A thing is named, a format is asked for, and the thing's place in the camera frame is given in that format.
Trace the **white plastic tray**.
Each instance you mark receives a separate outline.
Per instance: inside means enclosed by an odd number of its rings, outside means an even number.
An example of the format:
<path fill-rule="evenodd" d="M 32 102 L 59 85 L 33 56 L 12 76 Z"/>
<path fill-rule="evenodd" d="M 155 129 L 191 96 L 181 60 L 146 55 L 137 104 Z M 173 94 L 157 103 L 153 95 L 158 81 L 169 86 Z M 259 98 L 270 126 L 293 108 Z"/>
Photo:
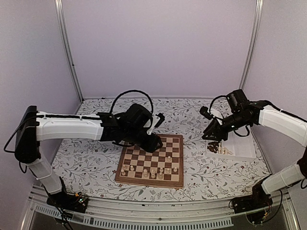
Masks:
<path fill-rule="evenodd" d="M 220 141 L 223 147 L 226 147 L 233 155 L 223 155 L 219 153 L 210 152 L 206 150 L 205 155 L 211 158 L 219 158 L 234 161 L 253 161 L 256 159 L 256 151 L 248 126 L 239 127 L 236 123 L 232 121 L 227 121 L 226 119 L 218 120 L 220 124 L 224 122 L 231 123 L 231 131 L 228 133 L 227 141 Z M 206 145 L 212 142 L 212 140 L 206 140 Z"/>

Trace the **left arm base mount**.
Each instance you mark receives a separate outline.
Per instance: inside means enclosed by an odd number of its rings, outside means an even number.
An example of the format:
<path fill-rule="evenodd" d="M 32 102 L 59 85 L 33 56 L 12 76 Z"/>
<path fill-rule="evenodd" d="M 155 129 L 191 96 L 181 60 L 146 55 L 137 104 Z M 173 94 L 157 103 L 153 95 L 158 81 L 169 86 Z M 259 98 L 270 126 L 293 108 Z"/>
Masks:
<path fill-rule="evenodd" d="M 71 195 L 61 191 L 53 195 L 48 194 L 47 204 L 64 210 L 85 213 L 88 198 L 88 195 L 81 192 Z"/>

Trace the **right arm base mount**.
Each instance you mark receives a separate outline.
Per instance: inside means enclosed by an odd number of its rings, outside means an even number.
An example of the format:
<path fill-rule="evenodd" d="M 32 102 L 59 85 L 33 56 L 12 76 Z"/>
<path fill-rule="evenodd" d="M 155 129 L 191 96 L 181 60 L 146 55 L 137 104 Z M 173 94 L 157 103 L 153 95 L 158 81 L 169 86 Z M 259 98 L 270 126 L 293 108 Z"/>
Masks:
<path fill-rule="evenodd" d="M 270 195 L 246 195 L 231 199 L 228 207 L 235 214 L 245 213 L 249 223 L 262 224 L 268 217 L 273 201 Z"/>

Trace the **light bishop piece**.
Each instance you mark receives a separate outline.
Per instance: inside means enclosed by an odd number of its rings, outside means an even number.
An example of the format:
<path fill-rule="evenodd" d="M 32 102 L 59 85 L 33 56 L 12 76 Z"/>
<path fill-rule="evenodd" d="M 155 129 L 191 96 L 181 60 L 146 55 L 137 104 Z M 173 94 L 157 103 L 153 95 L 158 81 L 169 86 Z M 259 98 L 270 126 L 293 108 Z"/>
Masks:
<path fill-rule="evenodd" d="M 158 173 L 157 179 L 158 180 L 163 180 L 163 173 L 162 172 Z"/>

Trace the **light queen piece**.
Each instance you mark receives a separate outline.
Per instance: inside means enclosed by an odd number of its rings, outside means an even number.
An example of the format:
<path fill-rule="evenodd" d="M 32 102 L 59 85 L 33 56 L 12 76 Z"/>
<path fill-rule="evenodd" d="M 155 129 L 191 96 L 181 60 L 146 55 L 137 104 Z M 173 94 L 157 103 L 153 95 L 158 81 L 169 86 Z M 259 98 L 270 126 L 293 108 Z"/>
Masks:
<path fill-rule="evenodd" d="M 144 177 L 144 178 L 147 178 L 147 177 L 148 177 L 148 171 L 147 171 L 147 169 L 144 169 L 144 170 L 143 170 L 143 177 Z"/>

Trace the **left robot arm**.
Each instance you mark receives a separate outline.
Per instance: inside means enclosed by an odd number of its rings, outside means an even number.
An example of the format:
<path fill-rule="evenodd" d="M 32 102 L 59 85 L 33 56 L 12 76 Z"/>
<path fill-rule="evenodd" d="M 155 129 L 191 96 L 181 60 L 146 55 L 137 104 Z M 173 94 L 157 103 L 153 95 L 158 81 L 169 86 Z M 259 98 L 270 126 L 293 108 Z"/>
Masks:
<path fill-rule="evenodd" d="M 40 142 L 49 139 L 89 139 L 112 142 L 130 147 L 137 145 L 146 152 L 162 147 L 160 137 L 153 133 L 165 120 L 162 113 L 154 115 L 134 103 L 123 113 L 97 113 L 93 115 L 58 115 L 39 112 L 29 106 L 17 129 L 11 135 L 15 148 L 11 151 L 16 160 L 25 164 L 36 176 L 52 199 L 61 208 L 71 204 L 64 185 L 51 165 L 42 157 Z"/>

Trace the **light king piece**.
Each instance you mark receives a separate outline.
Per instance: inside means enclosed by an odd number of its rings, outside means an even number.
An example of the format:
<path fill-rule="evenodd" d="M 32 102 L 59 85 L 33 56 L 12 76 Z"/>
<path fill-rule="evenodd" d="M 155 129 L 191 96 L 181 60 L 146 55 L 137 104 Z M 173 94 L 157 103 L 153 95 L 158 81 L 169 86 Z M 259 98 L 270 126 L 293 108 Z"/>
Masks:
<path fill-rule="evenodd" d="M 151 169 L 151 178 L 152 178 L 152 179 L 155 179 L 155 178 L 156 178 L 155 169 Z"/>

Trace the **wooden chess board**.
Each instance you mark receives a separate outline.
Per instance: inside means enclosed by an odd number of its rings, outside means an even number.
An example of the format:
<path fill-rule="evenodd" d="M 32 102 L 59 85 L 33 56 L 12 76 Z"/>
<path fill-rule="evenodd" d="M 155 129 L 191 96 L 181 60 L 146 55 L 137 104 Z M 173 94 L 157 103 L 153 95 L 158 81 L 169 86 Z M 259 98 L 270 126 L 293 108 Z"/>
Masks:
<path fill-rule="evenodd" d="M 130 184 L 137 186 L 149 186 L 159 188 L 181 189 L 184 186 L 184 167 L 183 167 L 183 136 L 161 134 L 163 146 L 153 153 L 144 151 L 138 146 L 124 147 L 122 149 L 115 182 L 120 184 Z M 172 158 L 171 162 L 167 161 L 167 157 Z M 123 165 L 126 165 L 126 175 L 122 176 L 121 171 Z M 134 171 L 130 170 L 130 166 L 134 166 Z M 160 168 L 164 169 L 163 180 L 158 180 L 157 175 Z M 171 173 L 165 172 L 166 168 L 171 168 Z M 143 170 L 147 169 L 148 177 L 143 177 Z M 156 178 L 151 178 L 151 169 L 155 169 Z"/>

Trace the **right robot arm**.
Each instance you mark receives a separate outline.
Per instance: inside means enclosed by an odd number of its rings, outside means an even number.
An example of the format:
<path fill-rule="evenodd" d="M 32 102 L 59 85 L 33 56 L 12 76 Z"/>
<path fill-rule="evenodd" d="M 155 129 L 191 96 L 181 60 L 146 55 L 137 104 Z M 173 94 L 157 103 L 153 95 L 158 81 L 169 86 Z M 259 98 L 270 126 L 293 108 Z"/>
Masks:
<path fill-rule="evenodd" d="M 268 100 L 250 101 L 242 89 L 223 96 L 231 109 L 231 114 L 222 117 L 212 111 L 212 105 L 200 108 L 200 114 L 210 121 L 203 131 L 202 139 L 226 141 L 230 132 L 241 127 L 261 126 L 269 133 L 291 139 L 302 148 L 307 147 L 307 121 L 286 110 L 278 108 Z M 292 164 L 268 176 L 253 187 L 253 195 L 248 199 L 252 209 L 263 205 L 267 196 L 280 189 L 291 187 L 307 177 L 307 154 L 295 157 Z"/>

